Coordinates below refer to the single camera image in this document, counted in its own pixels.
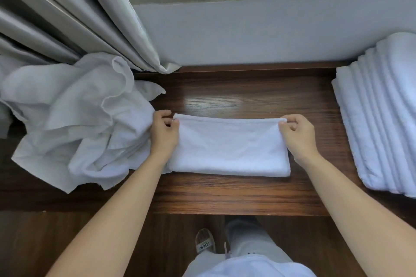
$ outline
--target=pants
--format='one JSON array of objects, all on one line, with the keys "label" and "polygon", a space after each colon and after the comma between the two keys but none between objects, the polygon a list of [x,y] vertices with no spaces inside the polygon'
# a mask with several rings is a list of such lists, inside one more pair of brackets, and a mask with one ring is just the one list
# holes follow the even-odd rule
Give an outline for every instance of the pants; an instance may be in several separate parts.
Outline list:
[{"label": "pants", "polygon": [[[231,257],[233,258],[247,254],[260,254],[267,256],[275,263],[293,262],[290,257],[273,242],[272,238],[261,227],[255,217],[238,216],[233,219],[227,219],[226,217],[226,236],[230,244]],[[189,264],[184,277],[198,276],[225,259],[225,254],[214,254],[205,250],[198,254]]]}]

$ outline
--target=curtain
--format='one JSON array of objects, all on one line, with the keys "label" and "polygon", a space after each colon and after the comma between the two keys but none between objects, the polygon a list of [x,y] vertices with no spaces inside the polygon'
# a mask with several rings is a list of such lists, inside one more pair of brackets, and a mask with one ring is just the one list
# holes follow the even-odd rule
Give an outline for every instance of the curtain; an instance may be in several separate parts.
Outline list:
[{"label": "curtain", "polygon": [[0,55],[29,64],[74,64],[86,53],[124,58],[130,68],[171,73],[129,0],[0,0]]}]

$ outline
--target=slipper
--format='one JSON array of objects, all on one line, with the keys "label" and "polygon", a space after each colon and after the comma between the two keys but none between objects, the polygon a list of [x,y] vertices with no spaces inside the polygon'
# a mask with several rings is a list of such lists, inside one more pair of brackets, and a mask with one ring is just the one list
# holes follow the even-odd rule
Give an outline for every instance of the slipper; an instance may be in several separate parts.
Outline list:
[{"label": "slipper", "polygon": [[204,250],[215,253],[215,242],[212,233],[208,229],[201,229],[195,237],[196,252],[199,254]]}]

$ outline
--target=hand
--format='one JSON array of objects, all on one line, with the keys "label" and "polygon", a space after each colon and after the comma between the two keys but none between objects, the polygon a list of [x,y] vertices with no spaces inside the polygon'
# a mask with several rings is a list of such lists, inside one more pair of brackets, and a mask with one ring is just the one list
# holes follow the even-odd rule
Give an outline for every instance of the hand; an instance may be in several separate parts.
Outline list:
[{"label": "hand", "polygon": [[172,156],[179,139],[179,120],[164,117],[170,114],[172,112],[169,110],[154,112],[150,131],[150,155],[160,159],[163,164]]},{"label": "hand", "polygon": [[285,115],[282,118],[286,118],[288,122],[279,122],[279,130],[294,160],[304,167],[311,159],[319,157],[315,128],[311,122],[299,114]]}]

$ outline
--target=wooden shelf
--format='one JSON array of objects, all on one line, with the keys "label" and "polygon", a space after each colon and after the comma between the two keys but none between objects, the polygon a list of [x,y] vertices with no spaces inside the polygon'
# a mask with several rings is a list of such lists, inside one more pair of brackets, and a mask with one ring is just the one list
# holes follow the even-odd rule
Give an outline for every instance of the wooden shelf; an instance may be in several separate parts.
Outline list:
[{"label": "wooden shelf", "polygon": [[[232,70],[226,66],[192,67],[171,75],[139,73],[166,89],[155,109],[222,118],[271,118],[303,114],[316,129],[322,155],[364,188],[352,160],[340,110],[331,86],[342,63],[266,65]],[[0,141],[0,209],[97,210],[115,192],[86,184],[65,194],[36,179],[10,157],[18,138]],[[288,178],[218,176],[193,173],[163,175],[150,207],[156,213],[327,216],[305,171],[291,158]],[[402,196],[371,193],[401,217],[414,215],[415,202]]]}]

